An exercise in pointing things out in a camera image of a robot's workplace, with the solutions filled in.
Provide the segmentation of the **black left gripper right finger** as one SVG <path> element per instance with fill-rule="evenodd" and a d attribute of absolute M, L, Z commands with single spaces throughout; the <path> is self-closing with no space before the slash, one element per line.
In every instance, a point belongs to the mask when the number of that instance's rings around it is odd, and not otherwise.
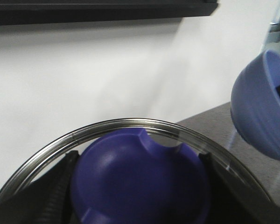
<path fill-rule="evenodd" d="M 280 206 L 218 165 L 211 153 L 200 154 L 199 158 L 211 189 L 207 224 L 280 224 Z"/>

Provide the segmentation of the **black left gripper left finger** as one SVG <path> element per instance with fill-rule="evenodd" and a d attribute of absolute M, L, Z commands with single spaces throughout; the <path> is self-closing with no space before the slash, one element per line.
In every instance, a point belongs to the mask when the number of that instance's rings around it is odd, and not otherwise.
<path fill-rule="evenodd" d="M 25 189 L 0 203 L 0 224 L 77 224 L 70 201 L 70 178 L 77 151 Z"/>

